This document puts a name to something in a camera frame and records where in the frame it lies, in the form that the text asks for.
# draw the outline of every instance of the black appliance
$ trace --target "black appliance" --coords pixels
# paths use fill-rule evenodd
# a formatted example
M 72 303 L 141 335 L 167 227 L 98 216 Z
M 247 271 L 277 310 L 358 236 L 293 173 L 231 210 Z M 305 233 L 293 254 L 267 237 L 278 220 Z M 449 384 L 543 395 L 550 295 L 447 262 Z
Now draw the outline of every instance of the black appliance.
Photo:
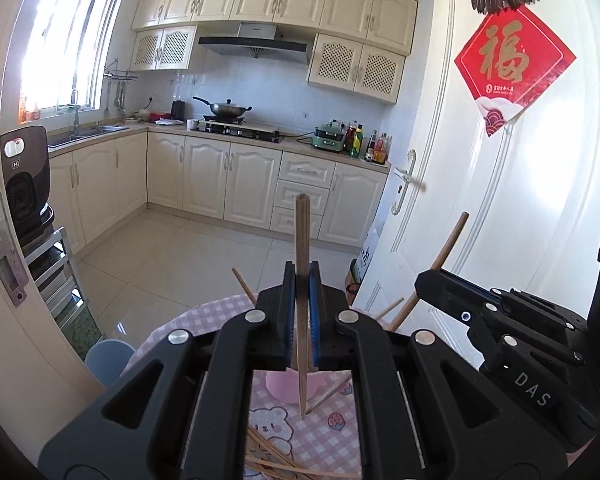
M 0 136 L 0 156 L 7 202 L 16 236 L 26 246 L 52 227 L 51 173 L 46 130 L 27 126 Z

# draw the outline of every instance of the door handle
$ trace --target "door handle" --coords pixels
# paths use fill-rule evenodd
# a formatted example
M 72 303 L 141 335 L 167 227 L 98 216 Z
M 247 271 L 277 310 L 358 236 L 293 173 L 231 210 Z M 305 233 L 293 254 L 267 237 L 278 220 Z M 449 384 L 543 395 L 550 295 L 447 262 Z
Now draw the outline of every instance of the door handle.
M 400 185 L 402 188 L 402 192 L 400 193 L 400 201 L 394 202 L 391 206 L 391 213 L 395 216 L 402 209 L 402 204 L 404 203 L 404 197 L 407 196 L 407 188 L 411 183 L 411 175 L 413 174 L 413 169 L 416 167 L 416 150 L 409 150 L 407 155 L 407 161 L 411 161 L 409 171 L 400 170 L 399 168 L 395 168 L 395 171 L 402 177 L 404 181 L 403 184 Z

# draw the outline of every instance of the pink checkered tablecloth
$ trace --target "pink checkered tablecloth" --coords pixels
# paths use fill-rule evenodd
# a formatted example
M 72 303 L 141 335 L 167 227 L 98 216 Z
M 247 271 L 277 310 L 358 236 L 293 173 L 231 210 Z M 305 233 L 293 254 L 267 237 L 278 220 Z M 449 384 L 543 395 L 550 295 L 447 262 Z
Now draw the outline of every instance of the pink checkered tablecloth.
M 225 321 L 253 308 L 246 295 L 212 301 L 184 314 L 154 330 L 130 359 L 126 368 L 133 366 L 153 346 L 172 330 L 184 328 L 193 335 L 218 330 Z M 346 372 L 324 375 L 325 384 L 316 393 L 320 397 Z M 276 400 L 265 386 L 265 372 L 256 371 L 251 389 L 249 420 L 258 426 L 259 433 L 307 469 L 334 473 L 360 473 L 360 443 L 351 382 L 304 420 L 296 404 Z M 264 480 L 255 471 L 246 469 L 244 478 Z

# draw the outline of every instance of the kitchen counter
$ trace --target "kitchen counter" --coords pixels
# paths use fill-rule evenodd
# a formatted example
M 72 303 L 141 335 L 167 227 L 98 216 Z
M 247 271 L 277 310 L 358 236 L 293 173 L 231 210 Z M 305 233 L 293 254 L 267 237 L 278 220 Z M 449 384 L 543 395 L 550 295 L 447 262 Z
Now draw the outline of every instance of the kitchen counter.
M 184 125 L 181 126 L 160 126 L 158 124 L 151 123 L 132 123 L 127 124 L 128 130 L 122 130 L 120 132 L 111 132 L 96 137 L 89 137 L 87 139 L 76 140 L 64 146 L 58 146 L 57 148 L 49 148 L 49 157 L 53 158 L 63 153 L 72 152 L 79 148 L 92 146 L 94 144 L 105 142 L 106 140 L 117 139 L 119 137 L 126 137 L 141 132 L 159 132 L 165 134 L 175 134 L 189 137 L 199 137 L 201 139 L 212 139 L 222 140 L 224 142 L 234 142 L 236 144 L 246 144 L 248 146 L 258 146 L 260 148 L 269 148 L 272 150 L 280 150 L 281 152 L 297 153 L 298 155 L 313 156 L 315 158 L 323 158 L 324 160 L 332 160 L 333 162 L 340 162 L 342 164 L 349 164 L 350 166 L 356 166 L 358 168 L 364 168 L 366 170 L 377 171 L 378 173 L 388 174 L 391 165 L 387 162 L 383 166 L 379 164 L 372 164 L 365 162 L 362 158 L 351 158 L 345 153 L 328 152 L 325 150 L 318 150 L 310 144 L 303 144 L 302 142 L 296 142 L 294 137 L 285 137 L 282 142 L 266 142 L 263 140 L 246 139 L 244 137 L 228 136 L 223 134 L 210 134 L 207 132 L 199 132 L 197 130 L 189 131 Z

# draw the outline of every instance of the white wall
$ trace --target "white wall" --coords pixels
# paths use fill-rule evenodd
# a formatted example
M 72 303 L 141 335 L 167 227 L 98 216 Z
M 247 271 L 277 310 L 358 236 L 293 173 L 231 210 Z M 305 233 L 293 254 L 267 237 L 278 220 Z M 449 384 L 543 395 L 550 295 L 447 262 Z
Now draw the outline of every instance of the white wall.
M 234 104 L 253 107 L 245 114 L 249 120 L 275 124 L 283 131 L 310 132 L 332 119 L 356 120 L 366 134 L 379 130 L 386 105 L 373 99 L 336 89 L 309 86 L 308 67 L 299 63 L 219 56 L 209 51 L 202 70 L 183 73 L 195 84 L 180 88 L 180 99 L 187 103 L 187 117 L 209 115 L 209 107 L 191 99 L 193 95 L 211 103 L 231 99 Z M 148 72 L 131 83 L 127 94 L 128 110 L 144 107 L 150 96 L 151 110 L 170 112 L 177 97 L 178 72 Z

